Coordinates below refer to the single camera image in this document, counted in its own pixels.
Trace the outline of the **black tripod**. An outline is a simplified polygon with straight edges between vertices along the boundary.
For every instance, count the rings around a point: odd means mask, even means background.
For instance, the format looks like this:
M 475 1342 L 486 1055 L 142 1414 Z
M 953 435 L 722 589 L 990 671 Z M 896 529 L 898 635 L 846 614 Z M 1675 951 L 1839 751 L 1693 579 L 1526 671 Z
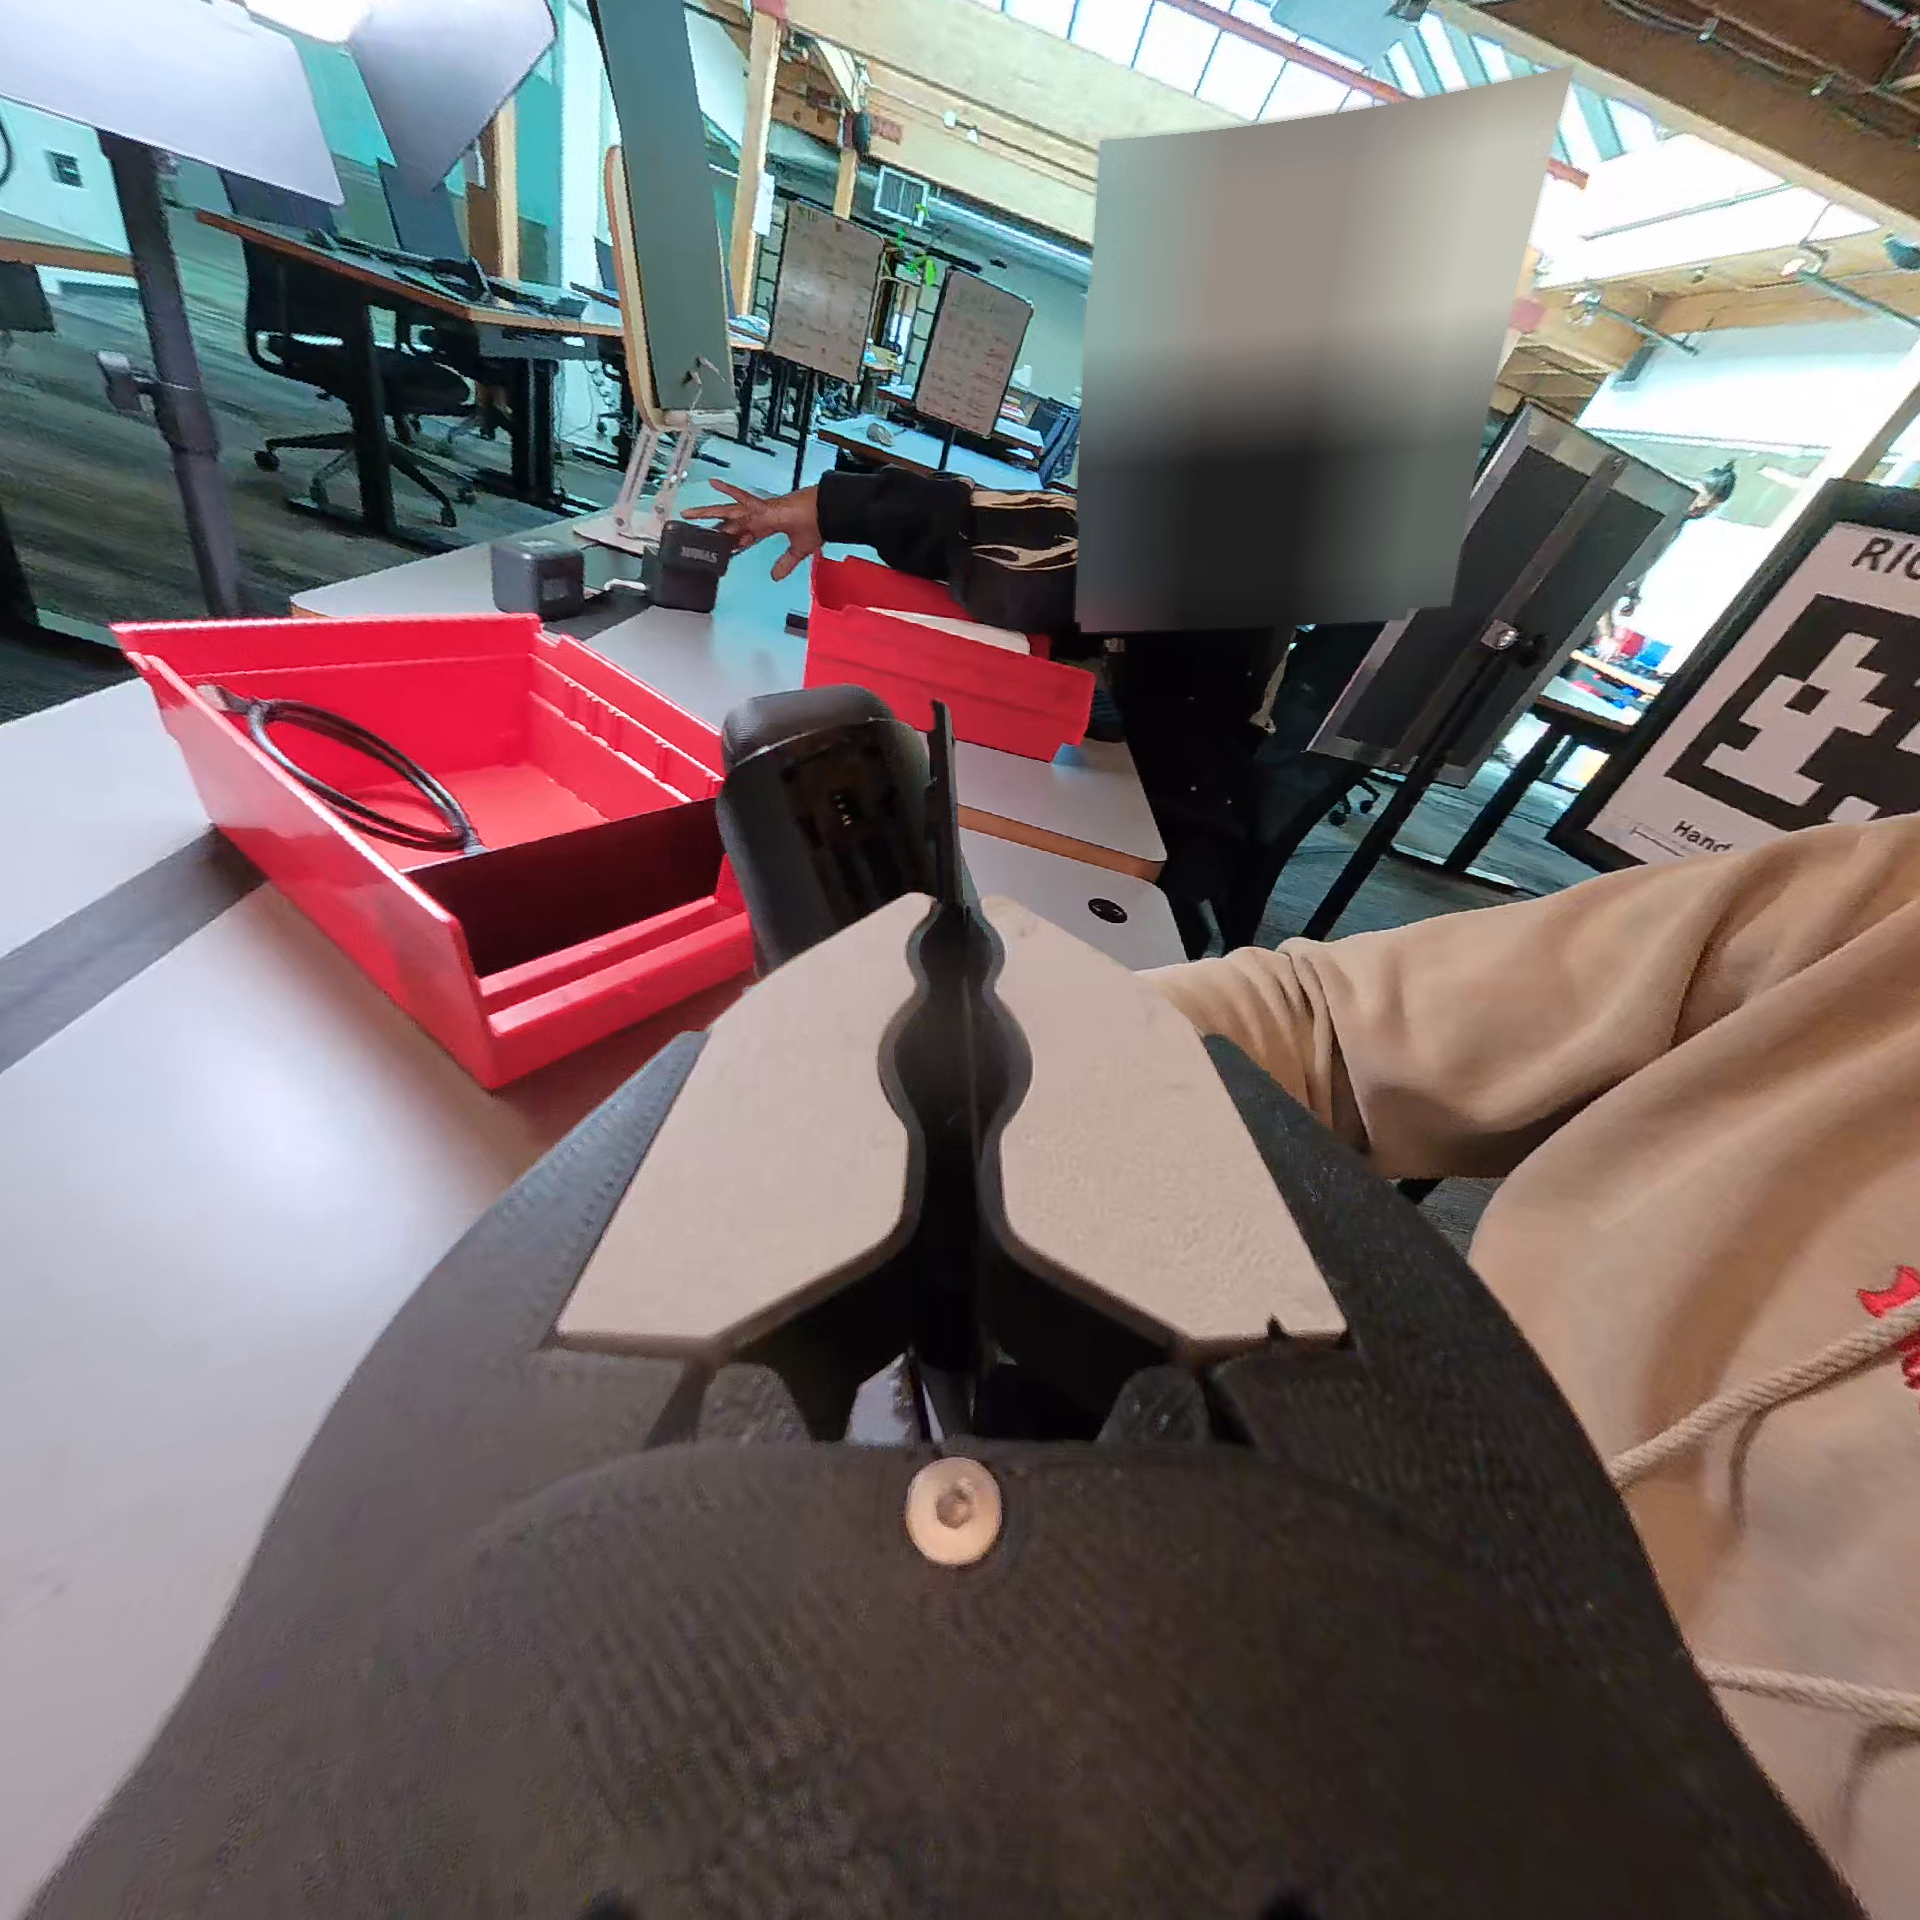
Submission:
M 1303 938 L 1322 943 L 1337 933 L 1367 883 L 1394 852 L 1402 829 L 1439 783 L 1449 757 L 1474 732 L 1487 711 L 1501 708 L 1510 685 L 1532 664 L 1538 647 L 1538 636 L 1524 632 L 1509 619 L 1491 621 L 1477 636 L 1468 660 L 1460 664 L 1453 693 L 1437 694 L 1422 712 L 1414 738 L 1418 755 L 1404 768 L 1394 797 L 1308 914 Z

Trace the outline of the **red storage bin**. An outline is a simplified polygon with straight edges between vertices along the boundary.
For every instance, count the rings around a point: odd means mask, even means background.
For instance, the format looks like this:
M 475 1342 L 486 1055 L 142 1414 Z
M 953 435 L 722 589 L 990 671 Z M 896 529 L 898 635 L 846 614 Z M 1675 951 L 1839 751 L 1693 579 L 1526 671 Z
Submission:
M 725 925 L 488 1004 L 410 873 L 664 807 L 717 802 L 718 731 L 533 614 L 120 623 L 206 817 L 486 1091 L 755 966 Z
M 937 582 L 865 558 L 814 558 L 805 689 L 861 689 L 929 732 L 944 707 L 956 742 L 1050 762 L 1080 744 L 1097 676 L 1040 635 L 963 611 Z

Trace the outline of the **studio light panel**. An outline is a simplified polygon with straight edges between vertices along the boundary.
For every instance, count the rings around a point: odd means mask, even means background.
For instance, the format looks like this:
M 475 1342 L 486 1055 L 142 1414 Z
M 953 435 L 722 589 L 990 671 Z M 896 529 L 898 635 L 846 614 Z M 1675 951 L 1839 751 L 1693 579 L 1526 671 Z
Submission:
M 349 54 L 412 187 L 454 169 L 555 48 L 543 3 L 7 3 L 7 103 L 341 207 L 302 63 Z

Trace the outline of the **black office chair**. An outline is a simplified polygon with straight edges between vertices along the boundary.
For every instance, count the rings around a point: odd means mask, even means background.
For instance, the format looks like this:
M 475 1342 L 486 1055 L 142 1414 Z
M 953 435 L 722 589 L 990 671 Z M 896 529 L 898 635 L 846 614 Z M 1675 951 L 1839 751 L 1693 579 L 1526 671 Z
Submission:
M 473 504 L 473 483 L 447 460 L 416 447 L 423 421 L 469 412 L 469 380 L 429 353 L 377 338 L 373 308 L 357 282 L 288 253 L 242 245 L 247 267 L 245 343 L 260 373 L 290 380 L 342 407 L 349 428 L 333 435 L 265 441 L 253 454 L 277 473 L 287 452 L 325 452 L 298 508 L 335 517 L 326 494 L 333 475 L 352 469 L 365 531 L 406 545 L 395 510 L 395 477 L 406 479 L 438 508 L 445 529 Z

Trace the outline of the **grey cube device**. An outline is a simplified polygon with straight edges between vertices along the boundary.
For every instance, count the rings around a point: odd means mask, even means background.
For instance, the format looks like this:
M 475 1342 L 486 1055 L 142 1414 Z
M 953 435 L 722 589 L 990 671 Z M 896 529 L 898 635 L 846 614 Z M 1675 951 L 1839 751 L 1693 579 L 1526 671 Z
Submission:
M 595 590 L 588 584 L 580 545 L 550 537 L 493 541 L 486 548 L 493 608 L 533 614 L 541 623 L 587 612 Z

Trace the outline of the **black screen wooden frame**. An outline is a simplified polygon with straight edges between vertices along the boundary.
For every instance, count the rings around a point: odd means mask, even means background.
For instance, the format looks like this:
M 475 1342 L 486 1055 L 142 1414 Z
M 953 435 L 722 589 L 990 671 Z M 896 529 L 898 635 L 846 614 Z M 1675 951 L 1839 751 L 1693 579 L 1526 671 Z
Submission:
M 708 128 L 680 3 L 588 6 L 609 81 L 607 156 L 629 373 L 647 421 L 738 421 Z

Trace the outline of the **flipchart board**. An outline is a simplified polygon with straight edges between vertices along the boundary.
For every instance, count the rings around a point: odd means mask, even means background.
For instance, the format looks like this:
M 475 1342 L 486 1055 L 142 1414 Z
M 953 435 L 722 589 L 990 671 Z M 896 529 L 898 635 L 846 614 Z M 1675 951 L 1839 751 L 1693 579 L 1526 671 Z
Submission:
M 767 343 L 772 358 L 856 387 L 867 369 L 885 260 L 882 233 L 791 203 Z
M 990 439 L 1012 385 L 1034 307 L 964 271 L 948 269 L 911 404 L 940 428 Z

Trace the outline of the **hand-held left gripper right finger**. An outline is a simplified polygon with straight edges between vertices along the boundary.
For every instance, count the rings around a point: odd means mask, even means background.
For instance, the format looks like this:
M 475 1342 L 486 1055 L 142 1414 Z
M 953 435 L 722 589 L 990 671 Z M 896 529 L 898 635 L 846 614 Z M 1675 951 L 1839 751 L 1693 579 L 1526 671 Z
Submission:
M 986 1165 L 1014 1252 L 1189 1360 L 1341 1342 L 1332 1285 L 1192 1022 L 1012 899 L 982 918 L 1012 1055 Z

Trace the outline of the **person's beige hoodie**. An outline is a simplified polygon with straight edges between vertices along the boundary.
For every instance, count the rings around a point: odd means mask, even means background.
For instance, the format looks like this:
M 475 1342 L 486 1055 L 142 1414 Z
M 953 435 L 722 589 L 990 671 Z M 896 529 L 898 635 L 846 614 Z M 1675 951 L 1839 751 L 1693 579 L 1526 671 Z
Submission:
M 1504 1176 L 1474 1263 L 1695 1661 L 1873 1916 L 1916 1916 L 1916 1047 L 1669 1068 Z

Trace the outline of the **dark screen black frame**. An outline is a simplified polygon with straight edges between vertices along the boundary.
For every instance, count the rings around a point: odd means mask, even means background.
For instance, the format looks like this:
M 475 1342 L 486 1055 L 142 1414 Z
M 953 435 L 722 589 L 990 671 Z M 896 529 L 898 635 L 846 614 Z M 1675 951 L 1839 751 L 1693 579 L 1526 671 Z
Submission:
M 1524 404 L 1468 494 L 1453 600 L 1386 623 L 1308 740 L 1308 757 L 1404 777 L 1440 742 L 1465 786 L 1663 557 L 1693 487 Z

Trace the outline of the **black light stand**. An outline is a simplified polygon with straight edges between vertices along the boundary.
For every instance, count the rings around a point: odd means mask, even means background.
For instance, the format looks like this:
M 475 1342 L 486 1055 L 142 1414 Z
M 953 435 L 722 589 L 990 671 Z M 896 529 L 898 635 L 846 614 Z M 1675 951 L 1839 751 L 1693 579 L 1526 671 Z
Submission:
M 152 412 L 167 445 L 174 487 L 197 564 L 206 612 L 241 619 L 251 612 L 242 557 L 222 466 L 218 422 L 209 403 L 187 311 L 180 260 L 167 219 L 157 150 L 124 135 L 99 135 L 107 156 L 152 370 L 110 370 L 101 356 L 108 401 L 122 414 Z

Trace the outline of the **large black white marker poster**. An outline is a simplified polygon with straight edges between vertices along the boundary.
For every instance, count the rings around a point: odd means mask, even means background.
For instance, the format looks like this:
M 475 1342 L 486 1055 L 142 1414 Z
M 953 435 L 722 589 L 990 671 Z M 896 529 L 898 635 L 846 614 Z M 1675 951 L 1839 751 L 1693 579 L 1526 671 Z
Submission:
M 1835 480 L 1548 831 L 1596 873 L 1919 808 L 1919 492 Z

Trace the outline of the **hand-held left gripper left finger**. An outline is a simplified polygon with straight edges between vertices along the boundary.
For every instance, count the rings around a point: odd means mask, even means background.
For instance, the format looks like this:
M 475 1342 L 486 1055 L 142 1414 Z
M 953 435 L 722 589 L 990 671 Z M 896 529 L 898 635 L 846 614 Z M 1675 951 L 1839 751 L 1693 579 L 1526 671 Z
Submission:
M 914 1134 L 882 1050 L 932 913 L 905 894 L 715 1020 L 558 1315 L 560 1344 L 725 1362 L 901 1245 Z

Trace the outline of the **black bin divider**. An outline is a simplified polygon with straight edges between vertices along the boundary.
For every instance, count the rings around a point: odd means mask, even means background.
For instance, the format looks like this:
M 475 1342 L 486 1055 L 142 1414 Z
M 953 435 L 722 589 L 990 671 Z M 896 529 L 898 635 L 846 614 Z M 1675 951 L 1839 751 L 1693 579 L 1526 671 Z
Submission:
M 707 935 L 730 917 L 712 798 L 408 873 L 461 928 L 488 1004 Z

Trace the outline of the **white metal stand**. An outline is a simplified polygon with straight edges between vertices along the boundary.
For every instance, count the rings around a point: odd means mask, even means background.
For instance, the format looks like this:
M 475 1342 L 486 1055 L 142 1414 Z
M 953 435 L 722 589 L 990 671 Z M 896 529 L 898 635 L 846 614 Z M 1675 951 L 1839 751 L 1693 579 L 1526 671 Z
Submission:
M 631 447 L 612 508 L 576 518 L 575 543 L 640 558 L 660 548 L 666 527 L 680 513 L 680 496 L 708 428 L 729 414 L 666 411 L 644 414 Z

